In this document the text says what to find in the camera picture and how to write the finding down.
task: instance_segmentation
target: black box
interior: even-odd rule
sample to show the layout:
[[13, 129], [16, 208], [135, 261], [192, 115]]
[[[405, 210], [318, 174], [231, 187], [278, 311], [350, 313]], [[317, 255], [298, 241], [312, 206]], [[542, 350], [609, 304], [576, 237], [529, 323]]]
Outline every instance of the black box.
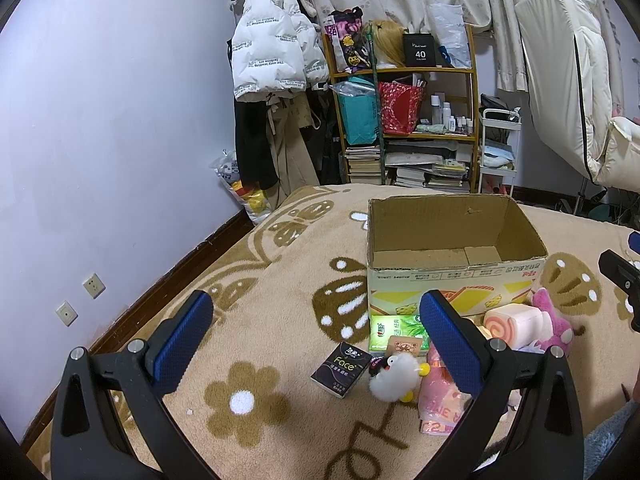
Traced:
[[342, 342], [311, 378], [336, 397], [343, 398], [371, 361], [371, 354]]
[[431, 34], [405, 34], [402, 41], [407, 66], [436, 66], [436, 44]]

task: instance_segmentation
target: teal bag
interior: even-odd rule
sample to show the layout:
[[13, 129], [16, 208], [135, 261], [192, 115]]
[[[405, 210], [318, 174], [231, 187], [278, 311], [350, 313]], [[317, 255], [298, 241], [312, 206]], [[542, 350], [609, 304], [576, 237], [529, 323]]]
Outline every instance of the teal bag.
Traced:
[[[371, 81], [351, 76], [348, 81], [374, 87]], [[351, 146], [358, 144], [373, 144], [378, 138], [378, 117], [376, 115], [375, 96], [347, 97], [338, 95], [340, 114], [347, 143]]]

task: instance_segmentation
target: green tissue pack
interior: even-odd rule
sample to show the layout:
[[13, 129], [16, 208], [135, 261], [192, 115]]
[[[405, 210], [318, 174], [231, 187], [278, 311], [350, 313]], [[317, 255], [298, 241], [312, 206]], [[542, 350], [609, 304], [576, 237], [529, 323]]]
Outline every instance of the green tissue pack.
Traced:
[[421, 337], [420, 354], [426, 354], [429, 350], [429, 336], [420, 322], [420, 316], [372, 316], [370, 325], [370, 352], [385, 352], [389, 338], [393, 335]]

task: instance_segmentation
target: open cardboard box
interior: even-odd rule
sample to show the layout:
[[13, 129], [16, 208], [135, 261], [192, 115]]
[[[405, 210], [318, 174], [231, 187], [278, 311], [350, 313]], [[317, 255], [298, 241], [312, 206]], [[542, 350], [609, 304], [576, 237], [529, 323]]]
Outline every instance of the open cardboard box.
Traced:
[[416, 314], [421, 296], [433, 289], [462, 316], [521, 303], [547, 256], [529, 219], [507, 196], [372, 199], [369, 313]]

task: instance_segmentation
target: baseboard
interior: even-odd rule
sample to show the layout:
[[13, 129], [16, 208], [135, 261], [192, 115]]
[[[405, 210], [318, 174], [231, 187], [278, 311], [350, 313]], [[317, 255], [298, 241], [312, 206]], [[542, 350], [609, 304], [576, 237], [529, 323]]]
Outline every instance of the baseboard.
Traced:
[[568, 200], [569, 204], [575, 203], [575, 196], [556, 193], [555, 191], [547, 191], [545, 189], [534, 189], [532, 187], [514, 186], [513, 198], [518, 202], [526, 202], [530, 204], [543, 205], [551, 209], [556, 208], [556, 204], [563, 198]]
[[[197, 278], [204, 270], [229, 250], [240, 238], [253, 229], [246, 212], [242, 210], [220, 229], [187, 254], [173, 269], [146, 291], [104, 335], [90, 348], [91, 354], [117, 352], [124, 343], [166, 307], [173, 298]], [[20, 444], [27, 452], [53, 418], [57, 389], [41, 407], [27, 429]]]

